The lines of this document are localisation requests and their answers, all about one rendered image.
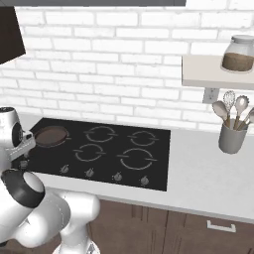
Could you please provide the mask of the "black hob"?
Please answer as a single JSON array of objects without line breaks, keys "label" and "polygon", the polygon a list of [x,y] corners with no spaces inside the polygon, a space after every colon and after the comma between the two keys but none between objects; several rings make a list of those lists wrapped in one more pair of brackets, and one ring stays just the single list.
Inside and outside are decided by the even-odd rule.
[{"label": "black hob", "polygon": [[[59,177],[116,184],[127,187],[165,191],[168,184],[171,132],[169,130],[133,127],[95,122],[43,118],[31,132],[35,134],[48,126],[62,126],[68,132],[65,141],[56,147],[36,147],[13,162],[27,160],[32,171]],[[68,165],[68,172],[61,167]],[[93,168],[88,178],[85,172]],[[122,175],[116,182],[113,176]],[[140,180],[149,179],[146,186]]]}]

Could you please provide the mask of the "dark extractor hood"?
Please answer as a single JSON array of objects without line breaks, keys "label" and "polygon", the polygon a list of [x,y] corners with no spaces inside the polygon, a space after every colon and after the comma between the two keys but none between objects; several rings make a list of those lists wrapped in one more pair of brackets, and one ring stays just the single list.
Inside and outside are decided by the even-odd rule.
[{"label": "dark extractor hood", "polygon": [[0,64],[26,53],[13,7],[0,7]]}]

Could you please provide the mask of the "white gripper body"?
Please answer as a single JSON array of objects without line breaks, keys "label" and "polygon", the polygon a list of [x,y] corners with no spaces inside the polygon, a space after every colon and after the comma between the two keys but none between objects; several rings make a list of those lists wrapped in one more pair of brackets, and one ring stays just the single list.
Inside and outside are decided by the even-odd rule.
[{"label": "white gripper body", "polygon": [[23,134],[22,142],[15,148],[6,149],[7,154],[10,156],[10,161],[14,161],[20,156],[28,153],[36,147],[36,141],[31,131],[26,131]]}]

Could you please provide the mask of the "wooden spatula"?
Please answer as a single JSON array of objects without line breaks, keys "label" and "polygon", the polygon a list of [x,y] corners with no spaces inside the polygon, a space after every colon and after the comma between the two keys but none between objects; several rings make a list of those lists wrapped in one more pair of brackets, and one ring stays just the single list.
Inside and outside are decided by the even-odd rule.
[{"label": "wooden spatula", "polygon": [[240,130],[242,130],[242,128],[247,124],[249,124],[249,122],[250,122],[250,116],[251,116],[251,114],[254,112],[254,107],[252,107],[251,109],[250,109],[250,111],[248,112],[248,114],[247,114],[247,116],[245,117],[245,119],[241,122],[241,124],[239,125],[239,127],[237,128],[237,131],[240,131]]}]

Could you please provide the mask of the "beige wall shelf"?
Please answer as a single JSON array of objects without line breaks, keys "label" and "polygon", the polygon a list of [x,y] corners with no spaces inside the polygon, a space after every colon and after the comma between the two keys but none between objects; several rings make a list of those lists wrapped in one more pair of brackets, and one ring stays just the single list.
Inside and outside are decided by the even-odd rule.
[{"label": "beige wall shelf", "polygon": [[254,90],[254,69],[250,72],[230,72],[221,68],[219,56],[183,56],[182,85]]}]

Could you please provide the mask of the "white wall socket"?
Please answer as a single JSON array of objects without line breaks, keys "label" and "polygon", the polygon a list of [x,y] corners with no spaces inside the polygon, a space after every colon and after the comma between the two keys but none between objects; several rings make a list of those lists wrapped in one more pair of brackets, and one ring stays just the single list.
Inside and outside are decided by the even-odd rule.
[{"label": "white wall socket", "polygon": [[218,88],[209,88],[204,89],[202,102],[205,104],[212,104],[218,98],[219,89]]}]

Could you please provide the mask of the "brown drawer front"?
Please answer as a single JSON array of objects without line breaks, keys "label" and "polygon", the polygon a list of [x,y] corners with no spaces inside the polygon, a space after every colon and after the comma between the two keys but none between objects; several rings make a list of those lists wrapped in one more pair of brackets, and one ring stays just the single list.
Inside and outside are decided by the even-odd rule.
[{"label": "brown drawer front", "polygon": [[[236,225],[236,233],[207,229],[212,224]],[[200,215],[187,215],[179,254],[254,254],[254,224]]]}]

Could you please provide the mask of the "glass jar with brown contents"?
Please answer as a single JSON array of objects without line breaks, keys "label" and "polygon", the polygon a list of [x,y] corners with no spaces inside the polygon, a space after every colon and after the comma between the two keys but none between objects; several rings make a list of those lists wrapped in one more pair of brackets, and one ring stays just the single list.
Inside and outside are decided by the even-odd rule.
[{"label": "glass jar with brown contents", "polygon": [[223,55],[221,67],[233,72],[249,72],[254,65],[254,37],[234,35]]}]

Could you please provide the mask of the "brown frying pan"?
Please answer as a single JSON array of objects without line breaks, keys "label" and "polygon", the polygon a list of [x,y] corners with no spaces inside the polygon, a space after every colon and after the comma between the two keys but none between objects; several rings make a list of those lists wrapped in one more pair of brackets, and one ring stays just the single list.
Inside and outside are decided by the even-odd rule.
[{"label": "brown frying pan", "polygon": [[52,148],[61,145],[68,137],[67,130],[62,126],[48,126],[35,134],[36,144],[42,148]]}]

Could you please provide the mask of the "grey wall cupboard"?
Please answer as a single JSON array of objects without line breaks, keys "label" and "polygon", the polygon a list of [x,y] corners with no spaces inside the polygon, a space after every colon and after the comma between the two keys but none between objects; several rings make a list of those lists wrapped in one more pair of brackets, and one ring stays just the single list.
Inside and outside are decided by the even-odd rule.
[{"label": "grey wall cupboard", "polygon": [[187,0],[0,0],[8,7],[186,7]]}]

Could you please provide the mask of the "metal whisk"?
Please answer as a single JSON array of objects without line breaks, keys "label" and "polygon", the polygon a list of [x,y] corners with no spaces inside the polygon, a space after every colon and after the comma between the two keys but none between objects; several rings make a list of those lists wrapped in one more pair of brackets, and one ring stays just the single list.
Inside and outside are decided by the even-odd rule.
[{"label": "metal whisk", "polygon": [[230,110],[235,103],[235,92],[233,90],[228,90],[223,95],[223,103],[227,110],[227,114],[230,114]]}]

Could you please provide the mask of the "brown cupboard door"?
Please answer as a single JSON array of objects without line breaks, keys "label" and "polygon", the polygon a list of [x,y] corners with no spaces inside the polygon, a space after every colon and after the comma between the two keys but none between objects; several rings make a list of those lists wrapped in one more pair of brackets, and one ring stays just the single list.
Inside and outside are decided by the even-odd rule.
[{"label": "brown cupboard door", "polygon": [[162,209],[101,200],[88,232],[101,254],[163,254],[167,218]]}]

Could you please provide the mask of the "grey utensil pot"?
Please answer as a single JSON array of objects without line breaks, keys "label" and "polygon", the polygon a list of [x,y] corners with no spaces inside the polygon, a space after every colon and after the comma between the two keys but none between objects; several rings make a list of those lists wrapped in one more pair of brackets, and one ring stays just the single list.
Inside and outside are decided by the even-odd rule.
[{"label": "grey utensil pot", "polygon": [[237,131],[222,124],[218,139],[219,149],[226,154],[238,153],[244,142],[247,130],[247,125],[245,125],[242,130]]}]

